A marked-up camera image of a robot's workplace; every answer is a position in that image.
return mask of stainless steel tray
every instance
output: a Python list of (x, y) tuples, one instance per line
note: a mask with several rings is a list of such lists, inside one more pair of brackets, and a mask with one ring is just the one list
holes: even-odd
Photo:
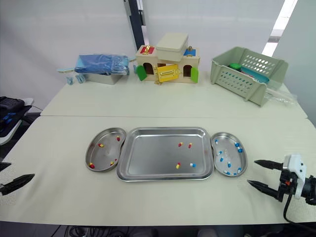
[(117, 167), (124, 181), (205, 179), (214, 164), (200, 127), (140, 127), (130, 131)]
[(219, 132), (212, 136), (215, 168), (229, 177), (240, 176), (247, 169), (244, 146), (234, 135)]
[(92, 171), (113, 169), (119, 161), (125, 138), (125, 131), (118, 127), (106, 129), (96, 135), (85, 155), (87, 168)]

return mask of white table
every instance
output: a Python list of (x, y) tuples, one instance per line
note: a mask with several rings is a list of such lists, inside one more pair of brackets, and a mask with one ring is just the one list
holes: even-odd
[[(285, 85), (282, 90), (288, 91)], [(115, 116), (166, 118), (307, 118), (297, 104), (268, 101), (263, 107), (210, 82), (201, 72), (198, 84), (156, 85), (140, 81), (134, 73), (115, 85), (96, 82), (65, 85), (42, 116)]]
[[(243, 143), (248, 169), (237, 178), (216, 170), (206, 180), (124, 182), (116, 171), (85, 167), (85, 152), (103, 129), (126, 132), (139, 126), (200, 126), (210, 135), (227, 131)], [(5, 158), (12, 165), (2, 183), (35, 173), (23, 188), (0, 197), (0, 220), (64, 225), (221, 225), (284, 223), (284, 203), (262, 194), (246, 180), (277, 188), (280, 172), (256, 159), (282, 162), (301, 153), (307, 175), (316, 174), (316, 131), (307, 119), (40, 117)], [(316, 207), (292, 199), (288, 218), (316, 221)]]

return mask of white backdrop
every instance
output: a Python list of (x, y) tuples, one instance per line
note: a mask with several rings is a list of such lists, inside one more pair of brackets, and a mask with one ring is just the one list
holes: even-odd
[(289, 63), (284, 83), (316, 126), (316, 1), (300, 0), (276, 47), (273, 57)]
[(44, 108), (66, 83), (56, 69), (97, 52), (135, 55), (123, 0), (1, 0), (1, 96)]
[(149, 43), (166, 32), (189, 34), (200, 48), (201, 71), (211, 59), (234, 46), (261, 53), (284, 0), (144, 0)]

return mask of blue plastic bag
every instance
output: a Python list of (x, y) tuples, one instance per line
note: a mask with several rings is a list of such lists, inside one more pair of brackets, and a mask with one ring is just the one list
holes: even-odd
[(114, 54), (79, 55), (75, 72), (80, 74), (127, 75), (128, 57)]

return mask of green container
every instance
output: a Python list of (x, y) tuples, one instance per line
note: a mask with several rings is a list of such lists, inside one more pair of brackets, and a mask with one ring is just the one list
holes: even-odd
[(284, 81), (288, 63), (284, 60), (268, 57), (247, 48), (235, 47), (212, 60), (211, 83), (242, 96), (245, 101), (252, 101), (260, 106), (267, 102), (265, 93), (267, 84), (229, 68), (231, 63), (238, 63), (256, 73), (267, 77), (271, 83), (280, 87)]

